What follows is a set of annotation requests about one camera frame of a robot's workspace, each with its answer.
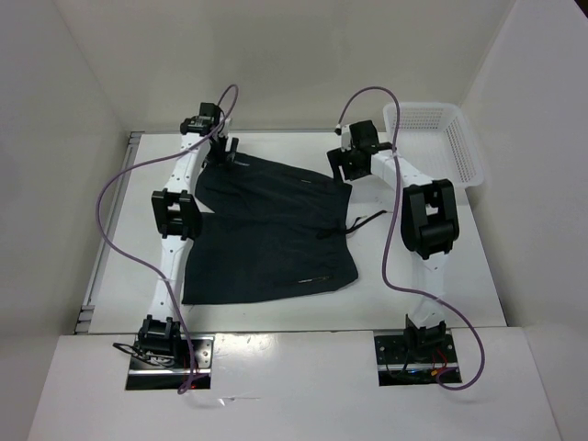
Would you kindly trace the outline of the dark navy shorts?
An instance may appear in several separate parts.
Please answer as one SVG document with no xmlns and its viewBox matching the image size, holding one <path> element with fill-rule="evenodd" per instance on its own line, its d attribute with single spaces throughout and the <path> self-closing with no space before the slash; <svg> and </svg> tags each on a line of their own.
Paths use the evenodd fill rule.
<svg viewBox="0 0 588 441">
<path fill-rule="evenodd" d="M 327 175 L 244 153 L 206 165 L 196 197 L 208 210 L 187 258 L 183 304 L 283 300 L 354 283 L 351 193 Z"/>
</svg>

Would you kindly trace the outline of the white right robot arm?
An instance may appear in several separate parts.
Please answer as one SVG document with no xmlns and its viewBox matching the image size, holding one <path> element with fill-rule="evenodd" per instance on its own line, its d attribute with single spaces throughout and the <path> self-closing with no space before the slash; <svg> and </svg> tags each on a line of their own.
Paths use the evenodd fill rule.
<svg viewBox="0 0 588 441">
<path fill-rule="evenodd" d="M 455 189 L 447 179 L 434 180 L 406 160 L 396 142 L 383 142 L 370 120 L 335 126 L 341 146 L 327 153 L 334 180 L 341 183 L 374 175 L 394 191 L 389 234 L 381 271 L 389 288 L 415 294 L 420 300 L 405 316 L 403 351 L 413 361 L 423 361 L 445 341 L 447 325 L 442 312 L 445 266 L 459 237 Z M 388 276 L 391 238 L 400 228 L 413 269 L 408 288 L 393 284 Z"/>
</svg>

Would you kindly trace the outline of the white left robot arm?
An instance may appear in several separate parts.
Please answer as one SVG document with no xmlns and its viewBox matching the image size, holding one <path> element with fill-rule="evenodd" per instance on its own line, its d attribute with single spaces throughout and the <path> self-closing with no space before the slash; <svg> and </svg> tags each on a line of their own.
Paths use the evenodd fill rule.
<svg viewBox="0 0 588 441">
<path fill-rule="evenodd" d="M 152 366 L 189 363 L 178 311 L 187 255 L 203 224 L 193 192 L 206 159 L 223 160 L 236 148 L 238 141 L 229 136 L 230 122 L 225 117 L 220 105 L 202 103 L 196 116 L 180 124 L 181 155 L 164 187 L 152 193 L 156 229 L 161 236 L 161 275 L 134 344 L 138 357 Z"/>
</svg>

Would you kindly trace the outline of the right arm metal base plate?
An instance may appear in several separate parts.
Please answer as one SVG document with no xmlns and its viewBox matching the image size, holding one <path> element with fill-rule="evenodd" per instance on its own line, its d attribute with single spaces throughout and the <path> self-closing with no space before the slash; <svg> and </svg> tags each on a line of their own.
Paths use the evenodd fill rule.
<svg viewBox="0 0 588 441">
<path fill-rule="evenodd" d="M 435 384 L 461 384 L 458 357 L 451 333 L 438 347 L 410 350 L 402 331 L 376 332 L 373 335 L 380 387 Z"/>
</svg>

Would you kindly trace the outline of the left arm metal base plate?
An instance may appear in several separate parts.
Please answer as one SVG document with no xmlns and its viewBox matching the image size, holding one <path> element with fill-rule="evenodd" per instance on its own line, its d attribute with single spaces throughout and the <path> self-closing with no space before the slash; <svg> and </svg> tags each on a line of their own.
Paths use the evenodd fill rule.
<svg viewBox="0 0 588 441">
<path fill-rule="evenodd" d="M 192 338 L 197 369 L 191 390 L 210 389 L 214 340 L 212 334 L 201 334 Z M 177 358 L 156 356 L 149 352 L 140 355 L 130 345 L 119 346 L 130 356 L 125 390 L 177 390 L 188 380 L 189 352 L 185 339 L 179 345 Z"/>
</svg>

